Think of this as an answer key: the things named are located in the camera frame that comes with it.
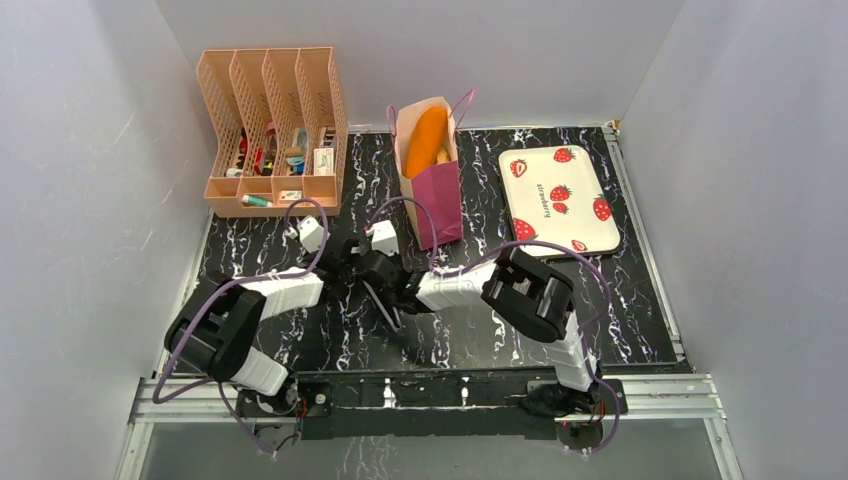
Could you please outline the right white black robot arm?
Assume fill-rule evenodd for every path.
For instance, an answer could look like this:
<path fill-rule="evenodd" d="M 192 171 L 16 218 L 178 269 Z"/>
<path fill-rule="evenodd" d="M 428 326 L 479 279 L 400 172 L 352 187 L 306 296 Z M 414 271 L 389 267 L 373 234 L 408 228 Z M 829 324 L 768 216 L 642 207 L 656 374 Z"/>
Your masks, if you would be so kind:
<path fill-rule="evenodd" d="M 372 250 L 355 269 L 393 327 L 400 314 L 487 306 L 518 333 L 542 345 L 556 381 L 529 389 L 522 407 L 535 416 L 624 412 L 622 399 L 601 377 L 584 343 L 574 305 L 574 286 L 562 272 L 519 247 L 494 259 L 444 271 L 407 270 Z"/>

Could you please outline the long orange fake baguette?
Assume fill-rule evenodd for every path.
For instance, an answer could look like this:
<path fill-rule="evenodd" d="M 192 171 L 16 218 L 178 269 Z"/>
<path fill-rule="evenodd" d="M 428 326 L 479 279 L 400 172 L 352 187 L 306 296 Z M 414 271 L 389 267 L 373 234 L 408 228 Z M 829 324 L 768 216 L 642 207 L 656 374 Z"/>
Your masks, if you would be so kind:
<path fill-rule="evenodd" d="M 412 179 L 436 164 L 436 154 L 444 148 L 448 115 L 445 108 L 434 106 L 419 118 L 408 144 L 403 175 Z"/>

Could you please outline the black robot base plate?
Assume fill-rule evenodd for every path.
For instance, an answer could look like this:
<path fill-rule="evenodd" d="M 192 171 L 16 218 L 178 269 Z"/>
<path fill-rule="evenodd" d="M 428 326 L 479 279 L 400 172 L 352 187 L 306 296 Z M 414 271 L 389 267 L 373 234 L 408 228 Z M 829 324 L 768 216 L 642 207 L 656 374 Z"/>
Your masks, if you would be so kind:
<path fill-rule="evenodd" d="M 294 421 L 305 440 L 388 436 L 522 436 L 595 445 L 603 424 L 627 414 L 621 381 L 586 392 L 560 385 L 550 366 L 301 372 L 266 399 L 239 392 L 249 419 Z"/>

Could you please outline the metal tongs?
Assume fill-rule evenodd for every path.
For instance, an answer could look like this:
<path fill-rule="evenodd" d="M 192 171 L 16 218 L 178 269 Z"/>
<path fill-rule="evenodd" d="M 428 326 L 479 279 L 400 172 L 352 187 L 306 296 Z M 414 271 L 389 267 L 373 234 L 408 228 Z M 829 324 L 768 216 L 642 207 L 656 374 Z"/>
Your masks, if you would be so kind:
<path fill-rule="evenodd" d="M 388 323 L 389 328 L 393 332 L 398 333 L 402 328 L 401 316 L 398 308 L 392 302 L 390 293 L 376 282 L 363 280 L 363 284 Z"/>

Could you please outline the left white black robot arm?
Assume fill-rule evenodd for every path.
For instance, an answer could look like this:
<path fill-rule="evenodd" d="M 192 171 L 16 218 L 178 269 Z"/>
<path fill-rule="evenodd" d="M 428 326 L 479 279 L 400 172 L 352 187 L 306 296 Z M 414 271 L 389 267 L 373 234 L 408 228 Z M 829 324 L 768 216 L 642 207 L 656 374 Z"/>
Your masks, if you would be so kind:
<path fill-rule="evenodd" d="M 319 304 L 330 284 L 349 271 L 360 242 L 330 238 L 316 268 L 292 267 L 244 282 L 214 271 L 200 280 L 172 322 L 166 350 L 216 382 L 236 384 L 275 416 L 294 411 L 294 374 L 253 346 L 259 324 Z"/>

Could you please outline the pink and tan paper bag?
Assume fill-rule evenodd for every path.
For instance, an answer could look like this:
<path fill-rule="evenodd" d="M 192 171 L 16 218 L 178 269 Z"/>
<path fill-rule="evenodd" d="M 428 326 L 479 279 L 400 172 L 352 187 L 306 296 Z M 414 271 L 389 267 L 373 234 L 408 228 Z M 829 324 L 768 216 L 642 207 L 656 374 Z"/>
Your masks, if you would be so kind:
<path fill-rule="evenodd" d="M 408 144 L 421 115 L 431 107 L 441 106 L 448 115 L 444 147 L 451 162 L 433 165 L 416 177 L 403 175 Z M 438 247 L 463 237 L 463 217 L 459 180 L 459 155 L 456 129 L 461 117 L 443 97 L 431 97 L 398 110 L 389 106 L 386 111 L 392 134 L 394 158 L 398 171 L 401 194 L 413 199 L 405 205 L 414 236 L 422 250 Z"/>

